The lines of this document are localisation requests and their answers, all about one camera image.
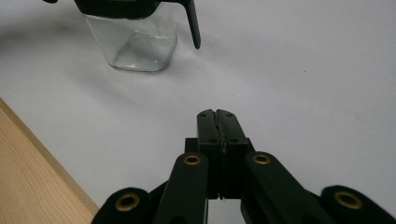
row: screw hole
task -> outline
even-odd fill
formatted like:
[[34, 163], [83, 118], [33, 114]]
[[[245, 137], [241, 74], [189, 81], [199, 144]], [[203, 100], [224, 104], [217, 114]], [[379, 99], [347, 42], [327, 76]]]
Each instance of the screw hole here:
[[363, 202], [354, 194], [346, 191], [337, 191], [334, 193], [335, 200], [350, 209], [361, 209]]
[[186, 163], [188, 165], [196, 165], [200, 162], [201, 162], [201, 158], [199, 158], [197, 156], [188, 156], [188, 157], [184, 158], [184, 163]]
[[264, 156], [264, 155], [256, 155], [256, 156], [253, 157], [253, 160], [256, 163], [262, 164], [262, 165], [268, 164], [268, 163], [271, 162], [271, 160], [267, 156]]
[[120, 212], [128, 212], [136, 208], [140, 203], [140, 198], [135, 193], [125, 193], [116, 201], [116, 208]]

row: light wood surface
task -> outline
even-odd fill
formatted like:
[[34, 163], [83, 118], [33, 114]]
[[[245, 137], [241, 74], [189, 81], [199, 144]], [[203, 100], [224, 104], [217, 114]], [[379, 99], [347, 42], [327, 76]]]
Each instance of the light wood surface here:
[[97, 206], [0, 98], [0, 223], [91, 223]]

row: black plastic part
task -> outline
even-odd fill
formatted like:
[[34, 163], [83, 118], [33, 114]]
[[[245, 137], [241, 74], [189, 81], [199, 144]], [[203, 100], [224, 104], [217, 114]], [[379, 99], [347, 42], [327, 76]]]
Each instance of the black plastic part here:
[[[254, 151], [234, 114], [206, 110], [197, 122], [198, 138], [186, 139], [168, 182], [150, 194], [116, 192], [92, 224], [206, 224], [207, 199], [219, 196], [241, 199], [247, 224], [396, 224], [354, 189], [329, 187], [321, 197], [305, 190], [274, 156]], [[121, 212], [115, 204], [128, 193], [140, 202]]]
[[[133, 193], [139, 198], [137, 207], [119, 211], [117, 201], [125, 194]], [[143, 224], [149, 209], [149, 194], [142, 189], [122, 189], [112, 194], [94, 217], [92, 224]]]
[[221, 145], [223, 140], [216, 124], [216, 113], [206, 110], [197, 116], [198, 151], [209, 159], [208, 197], [217, 199], [221, 192]]
[[270, 223], [335, 224], [274, 156], [251, 152], [246, 165], [246, 190], [254, 194]]
[[188, 152], [177, 158], [154, 224], [205, 224], [207, 222], [207, 172], [205, 155]]
[[223, 188], [227, 199], [240, 199], [243, 190], [243, 168], [248, 154], [249, 141], [236, 116], [225, 110], [218, 110], [218, 125], [224, 138], [222, 150]]
[[342, 186], [328, 187], [322, 191], [320, 202], [338, 223], [396, 223], [384, 209], [354, 189]]
[[241, 199], [241, 213], [247, 224], [270, 223], [251, 192], [245, 192]]

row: white table surface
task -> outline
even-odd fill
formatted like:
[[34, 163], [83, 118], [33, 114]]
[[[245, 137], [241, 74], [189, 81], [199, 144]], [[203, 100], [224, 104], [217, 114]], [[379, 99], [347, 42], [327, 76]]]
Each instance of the white table surface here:
[[[107, 65], [73, 1], [0, 4], [0, 96], [101, 206], [165, 181], [206, 109], [307, 189], [357, 189], [396, 217], [396, 2], [196, 0], [202, 47], [175, 4], [159, 73]], [[243, 223], [210, 202], [209, 223]]]

